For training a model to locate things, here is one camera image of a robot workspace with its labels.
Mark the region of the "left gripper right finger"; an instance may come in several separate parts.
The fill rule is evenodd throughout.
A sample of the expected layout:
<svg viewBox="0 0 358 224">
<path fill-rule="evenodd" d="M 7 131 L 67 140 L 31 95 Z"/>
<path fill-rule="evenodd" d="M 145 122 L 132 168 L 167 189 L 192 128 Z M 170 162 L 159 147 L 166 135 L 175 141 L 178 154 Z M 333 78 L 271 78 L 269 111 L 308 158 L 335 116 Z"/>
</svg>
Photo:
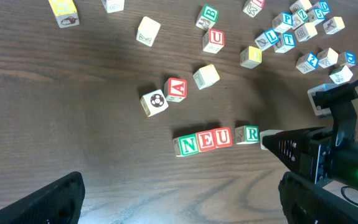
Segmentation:
<svg viewBox="0 0 358 224">
<path fill-rule="evenodd" d="M 288 223 L 358 223 L 358 207 L 293 173 L 278 186 Z"/>
</svg>

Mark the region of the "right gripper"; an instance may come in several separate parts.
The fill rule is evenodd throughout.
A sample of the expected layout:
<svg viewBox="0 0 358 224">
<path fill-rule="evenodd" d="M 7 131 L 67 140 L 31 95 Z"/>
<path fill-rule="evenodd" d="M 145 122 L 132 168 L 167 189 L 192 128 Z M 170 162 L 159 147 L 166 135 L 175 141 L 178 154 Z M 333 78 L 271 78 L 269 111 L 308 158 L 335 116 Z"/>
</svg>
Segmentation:
<svg viewBox="0 0 358 224">
<path fill-rule="evenodd" d="M 354 84 L 320 92 L 322 107 L 331 110 L 332 127 L 305 128 L 274 135 L 272 152 L 290 171 L 312 173 L 312 181 L 328 178 L 358 191 L 357 114 Z"/>
</svg>

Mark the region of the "green N block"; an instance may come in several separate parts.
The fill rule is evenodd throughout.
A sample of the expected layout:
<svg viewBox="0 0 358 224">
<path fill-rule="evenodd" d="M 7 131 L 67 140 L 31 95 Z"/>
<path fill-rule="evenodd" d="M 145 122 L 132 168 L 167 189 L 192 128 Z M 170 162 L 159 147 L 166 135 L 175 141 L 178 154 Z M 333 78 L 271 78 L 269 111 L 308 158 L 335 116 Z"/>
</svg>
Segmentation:
<svg viewBox="0 0 358 224">
<path fill-rule="evenodd" d="M 200 153 L 196 134 L 174 138 L 172 143 L 177 157 L 186 157 Z"/>
</svg>

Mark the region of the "green R block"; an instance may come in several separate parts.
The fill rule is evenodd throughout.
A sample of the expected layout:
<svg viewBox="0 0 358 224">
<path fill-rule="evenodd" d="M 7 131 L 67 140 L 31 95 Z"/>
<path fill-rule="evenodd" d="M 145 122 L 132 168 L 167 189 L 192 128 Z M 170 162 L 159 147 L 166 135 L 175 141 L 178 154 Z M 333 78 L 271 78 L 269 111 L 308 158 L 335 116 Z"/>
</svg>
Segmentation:
<svg viewBox="0 0 358 224">
<path fill-rule="evenodd" d="M 236 144 L 255 144 L 260 142 L 258 126 L 241 126 L 235 128 Z"/>
</svg>

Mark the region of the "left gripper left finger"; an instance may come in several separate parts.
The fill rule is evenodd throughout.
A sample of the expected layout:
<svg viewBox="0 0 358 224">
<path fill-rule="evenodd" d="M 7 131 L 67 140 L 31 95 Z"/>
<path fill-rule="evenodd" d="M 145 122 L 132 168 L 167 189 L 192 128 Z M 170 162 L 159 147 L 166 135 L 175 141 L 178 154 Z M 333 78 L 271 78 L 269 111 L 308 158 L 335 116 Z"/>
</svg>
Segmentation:
<svg viewBox="0 0 358 224">
<path fill-rule="evenodd" d="M 0 224 L 77 224 L 84 198 L 83 177 L 71 172 L 0 209 Z"/>
</svg>

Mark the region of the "red E block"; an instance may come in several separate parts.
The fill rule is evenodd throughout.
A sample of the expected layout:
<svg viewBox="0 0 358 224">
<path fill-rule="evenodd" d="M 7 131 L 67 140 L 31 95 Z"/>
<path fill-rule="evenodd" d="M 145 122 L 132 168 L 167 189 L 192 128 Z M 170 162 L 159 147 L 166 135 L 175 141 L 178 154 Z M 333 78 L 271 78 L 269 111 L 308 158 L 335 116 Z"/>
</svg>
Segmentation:
<svg viewBox="0 0 358 224">
<path fill-rule="evenodd" d="M 213 130 L 198 132 L 196 137 L 200 152 L 211 151 L 217 148 Z"/>
</svg>

